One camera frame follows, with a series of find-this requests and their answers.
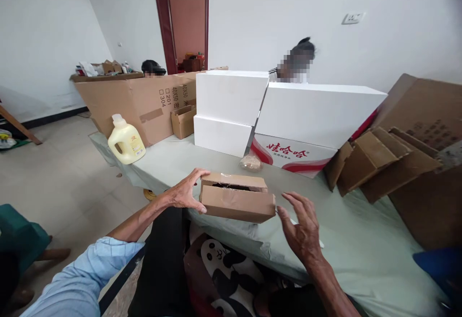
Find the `hand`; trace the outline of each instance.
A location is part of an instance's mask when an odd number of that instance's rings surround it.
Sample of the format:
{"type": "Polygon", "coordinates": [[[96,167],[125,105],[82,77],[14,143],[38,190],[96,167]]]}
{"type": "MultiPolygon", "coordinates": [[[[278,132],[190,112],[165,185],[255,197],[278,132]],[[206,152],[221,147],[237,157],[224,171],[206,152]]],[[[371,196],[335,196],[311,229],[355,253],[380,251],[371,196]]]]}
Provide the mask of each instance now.
{"type": "Polygon", "coordinates": [[[293,225],[287,210],[278,206],[285,238],[292,251],[308,270],[308,266],[324,258],[319,245],[319,223],[314,204],[308,198],[295,192],[283,193],[282,196],[294,207],[299,223],[293,225]]]}
{"type": "Polygon", "coordinates": [[[162,193],[159,197],[165,198],[169,206],[177,208],[192,208],[201,213],[206,213],[205,206],[193,198],[193,186],[201,176],[209,175],[210,171],[205,169],[194,169],[186,178],[177,185],[162,193]]]}

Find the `doorway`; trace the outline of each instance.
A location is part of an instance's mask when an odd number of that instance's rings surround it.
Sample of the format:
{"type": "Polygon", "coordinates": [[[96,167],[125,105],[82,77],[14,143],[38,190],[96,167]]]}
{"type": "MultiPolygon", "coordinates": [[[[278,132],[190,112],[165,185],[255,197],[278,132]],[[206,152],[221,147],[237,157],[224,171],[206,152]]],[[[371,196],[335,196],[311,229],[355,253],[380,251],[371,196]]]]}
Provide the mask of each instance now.
{"type": "Polygon", "coordinates": [[[207,69],[208,0],[156,0],[169,75],[207,69]]]}

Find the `plastic jug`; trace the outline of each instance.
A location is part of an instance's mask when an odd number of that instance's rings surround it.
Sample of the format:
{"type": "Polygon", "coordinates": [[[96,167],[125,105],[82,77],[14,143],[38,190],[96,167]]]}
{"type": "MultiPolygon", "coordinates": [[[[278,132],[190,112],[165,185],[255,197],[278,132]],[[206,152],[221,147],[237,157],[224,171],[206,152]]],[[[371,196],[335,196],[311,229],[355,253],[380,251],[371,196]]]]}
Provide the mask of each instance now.
{"type": "Polygon", "coordinates": [[[122,164],[136,162],[146,154],[146,148],[140,134],[135,127],[125,122],[120,114],[112,115],[112,120],[114,129],[109,139],[107,139],[109,148],[122,164]],[[119,145],[122,153],[119,153],[116,144],[119,145]]]}

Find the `white foam box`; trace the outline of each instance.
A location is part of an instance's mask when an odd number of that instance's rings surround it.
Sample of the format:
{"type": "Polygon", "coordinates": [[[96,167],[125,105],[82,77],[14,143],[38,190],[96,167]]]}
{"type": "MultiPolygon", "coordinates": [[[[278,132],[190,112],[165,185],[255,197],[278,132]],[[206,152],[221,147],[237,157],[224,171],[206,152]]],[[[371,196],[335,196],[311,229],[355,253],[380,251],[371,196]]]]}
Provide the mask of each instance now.
{"type": "Polygon", "coordinates": [[[250,149],[263,163],[314,178],[336,154],[334,148],[255,134],[250,149]]]}
{"type": "Polygon", "coordinates": [[[268,72],[210,70],[196,75],[197,115],[255,126],[268,72]]]}
{"type": "Polygon", "coordinates": [[[339,149],[386,97],[364,86],[270,82],[255,132],[339,149]]]}
{"type": "Polygon", "coordinates": [[[242,158],[249,141],[251,126],[194,116],[194,144],[242,158]]]}

